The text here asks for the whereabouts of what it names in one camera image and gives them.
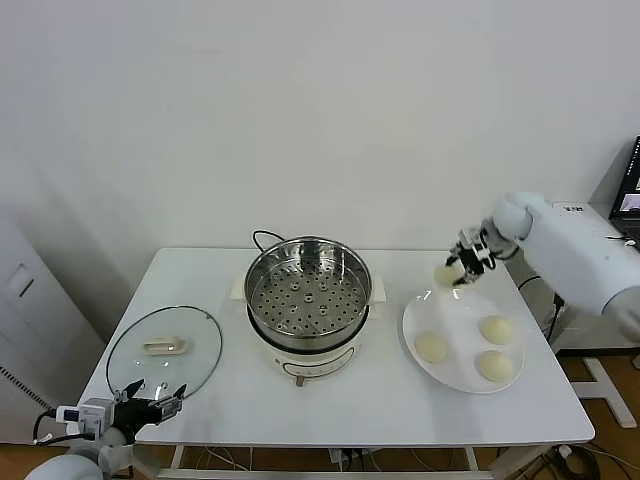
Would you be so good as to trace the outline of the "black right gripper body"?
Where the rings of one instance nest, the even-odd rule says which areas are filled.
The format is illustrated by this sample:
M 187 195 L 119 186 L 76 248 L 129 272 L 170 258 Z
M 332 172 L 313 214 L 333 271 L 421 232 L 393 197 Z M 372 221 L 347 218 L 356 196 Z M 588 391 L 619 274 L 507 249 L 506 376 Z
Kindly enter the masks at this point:
M 467 273 L 484 273 L 496 268 L 496 258 L 483 241 L 469 243 L 460 240 L 458 249 L 458 258 Z

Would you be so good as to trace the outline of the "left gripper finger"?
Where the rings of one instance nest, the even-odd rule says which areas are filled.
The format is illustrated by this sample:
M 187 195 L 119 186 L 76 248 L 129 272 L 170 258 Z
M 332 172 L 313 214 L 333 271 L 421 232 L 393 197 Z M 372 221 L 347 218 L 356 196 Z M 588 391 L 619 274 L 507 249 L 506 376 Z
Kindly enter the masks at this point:
M 151 407 L 159 414 L 160 418 L 172 418 L 182 409 L 187 385 L 181 385 L 172 395 L 154 400 Z
M 114 392 L 114 400 L 116 403 L 126 403 L 129 400 L 133 399 L 136 393 L 140 390 L 140 388 L 144 385 L 144 380 L 140 379 L 134 381 L 124 387 L 122 390 L 116 390 Z

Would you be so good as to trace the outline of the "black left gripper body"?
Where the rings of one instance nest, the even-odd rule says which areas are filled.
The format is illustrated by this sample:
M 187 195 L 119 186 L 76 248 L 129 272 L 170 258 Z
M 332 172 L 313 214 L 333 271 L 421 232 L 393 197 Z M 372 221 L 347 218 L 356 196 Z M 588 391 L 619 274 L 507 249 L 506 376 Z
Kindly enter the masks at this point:
M 158 401 L 132 398 L 115 406 L 113 426 L 120 431 L 139 431 L 146 425 L 161 423 L 165 410 Z

